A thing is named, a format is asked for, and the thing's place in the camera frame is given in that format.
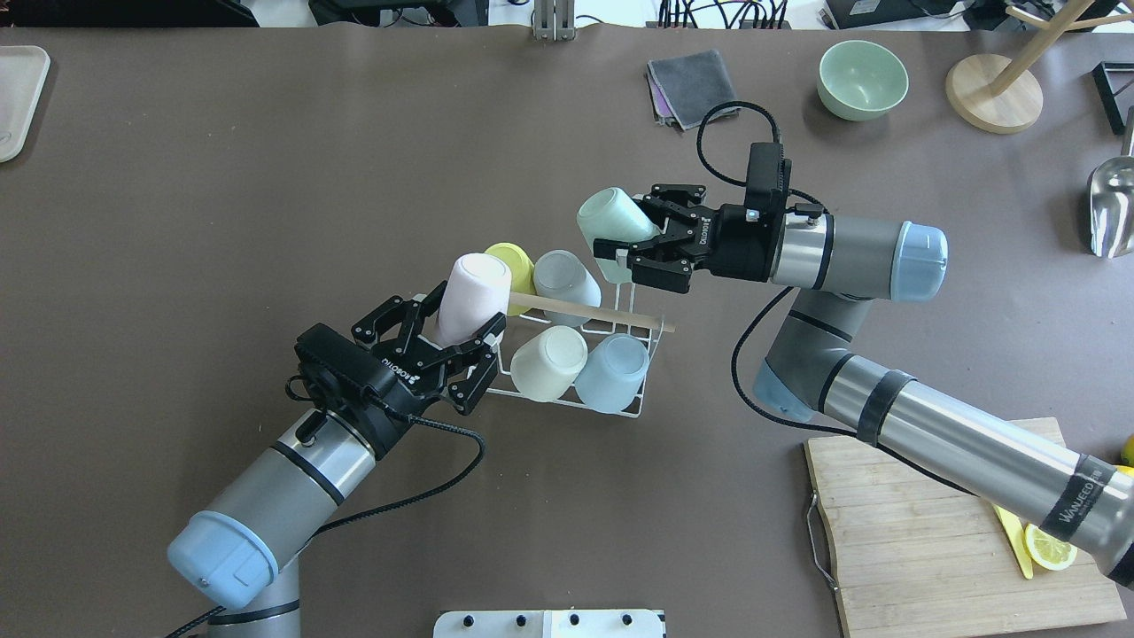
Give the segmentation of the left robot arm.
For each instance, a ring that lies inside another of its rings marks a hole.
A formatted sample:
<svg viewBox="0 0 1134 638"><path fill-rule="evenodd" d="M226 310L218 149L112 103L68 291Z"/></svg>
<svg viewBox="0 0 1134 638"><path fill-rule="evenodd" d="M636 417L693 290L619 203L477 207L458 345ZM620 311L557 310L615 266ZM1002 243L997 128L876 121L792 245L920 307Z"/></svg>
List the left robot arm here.
<svg viewBox="0 0 1134 638"><path fill-rule="evenodd" d="M477 432L424 417L430 405L468 415L498 371L507 304L490 306L468 338L445 347L422 335L450 284L421 299L392 296L348 337L318 323L295 344L308 412L191 517L167 558L214 609L198 616L210 637L301 635L299 555L318 534L356 521L333 518L414 424Z"/></svg>

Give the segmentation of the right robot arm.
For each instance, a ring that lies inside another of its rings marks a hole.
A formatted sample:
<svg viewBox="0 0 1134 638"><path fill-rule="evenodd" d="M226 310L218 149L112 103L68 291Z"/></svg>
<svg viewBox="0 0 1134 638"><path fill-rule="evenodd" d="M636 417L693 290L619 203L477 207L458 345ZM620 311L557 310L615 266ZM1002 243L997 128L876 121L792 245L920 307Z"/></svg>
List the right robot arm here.
<svg viewBox="0 0 1134 638"><path fill-rule="evenodd" d="M1131 425L1131 278L1084 283L984 257L946 283L946 233L830 213L782 186L708 207L703 187L611 187L579 229L637 284L685 294L696 272L795 294L761 356L753 399L771 420L813 425L988 497L1094 558L1131 586L1131 477L1029 435L995 408L1080 408Z"/></svg>

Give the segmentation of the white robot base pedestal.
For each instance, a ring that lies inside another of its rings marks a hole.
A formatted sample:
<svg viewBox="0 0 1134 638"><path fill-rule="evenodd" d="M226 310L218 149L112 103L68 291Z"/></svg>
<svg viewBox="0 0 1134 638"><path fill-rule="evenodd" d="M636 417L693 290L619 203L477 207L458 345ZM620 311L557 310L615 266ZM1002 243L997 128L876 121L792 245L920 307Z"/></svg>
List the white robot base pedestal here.
<svg viewBox="0 0 1134 638"><path fill-rule="evenodd" d="M665 637L665 614L650 609L450 611L433 637Z"/></svg>

